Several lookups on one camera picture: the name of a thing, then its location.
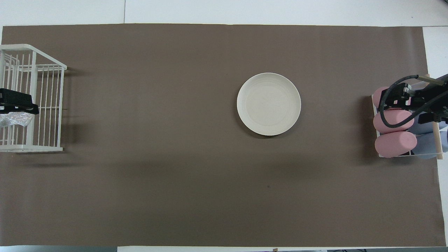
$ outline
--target round plate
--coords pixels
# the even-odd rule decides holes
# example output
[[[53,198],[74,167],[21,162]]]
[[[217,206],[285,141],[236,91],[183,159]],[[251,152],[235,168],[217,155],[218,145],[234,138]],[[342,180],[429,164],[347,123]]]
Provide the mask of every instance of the round plate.
[[[261,135],[278,135],[299,118],[302,103],[294,84],[280,74],[263,73],[248,79],[237,97],[243,123]]]

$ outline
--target black device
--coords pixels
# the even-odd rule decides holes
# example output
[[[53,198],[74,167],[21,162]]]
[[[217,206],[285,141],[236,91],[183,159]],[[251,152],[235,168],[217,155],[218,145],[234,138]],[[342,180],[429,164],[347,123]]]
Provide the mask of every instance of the black device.
[[[423,89],[413,90],[411,85],[403,82],[408,79],[419,79],[429,84]],[[384,110],[389,108],[411,110],[413,113],[402,122],[389,124],[384,117]],[[419,116],[420,124],[432,121],[448,123],[448,74],[437,79],[420,75],[403,77],[382,91],[378,109],[381,120],[389,128],[400,127],[422,112],[426,113]]]
[[[39,114],[39,106],[33,104],[31,95],[0,88],[0,114],[8,114],[9,112],[27,112],[30,114]]]

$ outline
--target bubble wrap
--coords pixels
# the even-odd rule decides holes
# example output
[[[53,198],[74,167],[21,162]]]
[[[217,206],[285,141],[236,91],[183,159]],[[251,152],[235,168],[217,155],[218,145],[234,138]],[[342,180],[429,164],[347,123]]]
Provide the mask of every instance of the bubble wrap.
[[[34,115],[25,112],[10,112],[8,114],[0,114],[0,127],[7,127],[11,125],[28,125],[33,119]]]

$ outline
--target brown tablecloth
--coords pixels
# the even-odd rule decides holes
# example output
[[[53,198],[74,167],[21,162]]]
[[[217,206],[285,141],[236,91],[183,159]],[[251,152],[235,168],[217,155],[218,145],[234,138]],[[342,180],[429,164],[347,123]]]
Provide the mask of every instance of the brown tablecloth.
[[[444,246],[436,160],[379,158],[370,95],[426,74],[421,27],[10,26],[69,66],[64,152],[0,154],[0,245]],[[251,76],[302,97],[264,137]]]

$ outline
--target white wire rack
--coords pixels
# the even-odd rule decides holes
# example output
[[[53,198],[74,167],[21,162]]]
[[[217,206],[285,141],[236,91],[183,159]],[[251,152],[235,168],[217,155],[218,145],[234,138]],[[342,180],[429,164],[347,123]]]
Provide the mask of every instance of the white wire rack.
[[[375,104],[373,102],[373,95],[371,96],[372,98],[372,106],[373,106],[373,115],[375,116],[378,113],[378,109],[375,107]],[[440,138],[440,133],[439,133],[439,125],[437,125],[436,127],[433,126],[434,129],[434,144],[436,146],[436,149],[439,152],[436,153],[428,153],[428,154],[414,154],[411,151],[403,153],[399,156],[423,156],[423,155],[434,155],[437,154],[437,159],[443,159],[444,158],[444,153],[442,152],[442,139]],[[378,138],[381,135],[381,133],[379,133],[376,130],[376,137]]]
[[[67,66],[28,44],[0,45],[2,88],[30,94],[39,106],[28,126],[0,129],[0,152],[54,152],[60,146],[64,71]]]

